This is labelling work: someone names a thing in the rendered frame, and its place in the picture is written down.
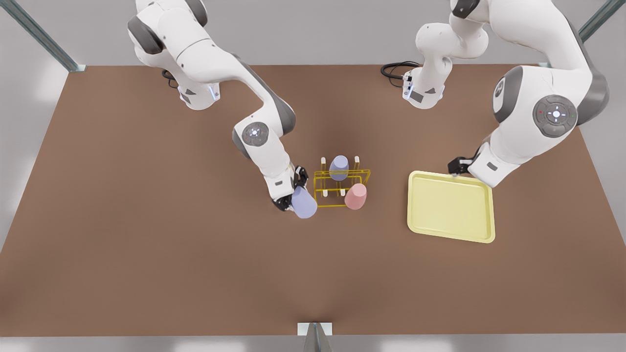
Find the large lavender cup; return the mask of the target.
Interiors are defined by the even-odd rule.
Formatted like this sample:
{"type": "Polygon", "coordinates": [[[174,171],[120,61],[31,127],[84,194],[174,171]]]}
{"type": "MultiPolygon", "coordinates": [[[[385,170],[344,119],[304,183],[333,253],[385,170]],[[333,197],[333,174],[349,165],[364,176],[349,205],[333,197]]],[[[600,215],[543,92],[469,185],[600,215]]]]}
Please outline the large lavender cup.
{"type": "Polygon", "coordinates": [[[308,219],[317,211],[315,198],[302,186],[295,187],[291,195],[291,208],[301,219],[308,219]]]}

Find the pale yellow tray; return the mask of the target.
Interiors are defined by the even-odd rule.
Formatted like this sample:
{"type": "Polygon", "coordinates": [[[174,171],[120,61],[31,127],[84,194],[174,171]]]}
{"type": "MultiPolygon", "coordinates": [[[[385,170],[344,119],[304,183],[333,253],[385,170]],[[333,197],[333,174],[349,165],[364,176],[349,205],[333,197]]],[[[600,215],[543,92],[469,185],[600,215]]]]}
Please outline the pale yellow tray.
{"type": "Polygon", "coordinates": [[[408,178],[407,226],[418,234],[491,243],[492,188],[471,177],[413,171],[408,178]]]}

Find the small lavender cup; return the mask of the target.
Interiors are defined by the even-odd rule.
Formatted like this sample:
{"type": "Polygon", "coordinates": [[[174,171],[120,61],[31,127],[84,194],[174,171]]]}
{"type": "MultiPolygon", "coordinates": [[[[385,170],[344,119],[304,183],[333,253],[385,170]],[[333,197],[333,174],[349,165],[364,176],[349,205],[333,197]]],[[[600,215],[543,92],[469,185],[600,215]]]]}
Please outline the small lavender cup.
{"type": "Polygon", "coordinates": [[[329,167],[329,174],[330,177],[336,182],[342,182],[347,178],[349,170],[350,167],[347,157],[340,154],[332,160],[329,167]]]}

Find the pink cup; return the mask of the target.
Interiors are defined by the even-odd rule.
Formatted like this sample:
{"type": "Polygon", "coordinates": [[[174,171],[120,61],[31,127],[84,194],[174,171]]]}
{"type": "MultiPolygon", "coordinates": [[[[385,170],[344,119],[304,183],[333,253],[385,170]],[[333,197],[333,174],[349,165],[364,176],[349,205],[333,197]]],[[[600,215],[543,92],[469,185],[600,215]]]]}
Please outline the pink cup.
{"type": "Polygon", "coordinates": [[[358,210],[363,207],[367,199],[367,188],[363,183],[356,183],[351,187],[344,198],[349,209],[358,210]]]}

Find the silver frame post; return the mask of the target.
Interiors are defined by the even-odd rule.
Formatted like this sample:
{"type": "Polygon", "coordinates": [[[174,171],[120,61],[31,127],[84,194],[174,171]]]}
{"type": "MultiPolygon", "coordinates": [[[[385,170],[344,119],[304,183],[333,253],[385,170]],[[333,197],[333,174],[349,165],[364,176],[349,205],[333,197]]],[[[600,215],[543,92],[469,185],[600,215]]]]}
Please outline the silver frame post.
{"type": "Polygon", "coordinates": [[[65,52],[58,43],[16,2],[16,0],[0,0],[2,7],[28,34],[44,47],[57,62],[70,73],[80,73],[87,69],[79,65],[65,52]]]}
{"type": "Polygon", "coordinates": [[[333,352],[327,339],[333,335],[333,324],[330,322],[298,323],[297,335],[306,337],[303,352],[333,352]]]}
{"type": "Polygon", "coordinates": [[[554,0],[579,35],[596,67],[626,64],[626,0],[554,0]]]}

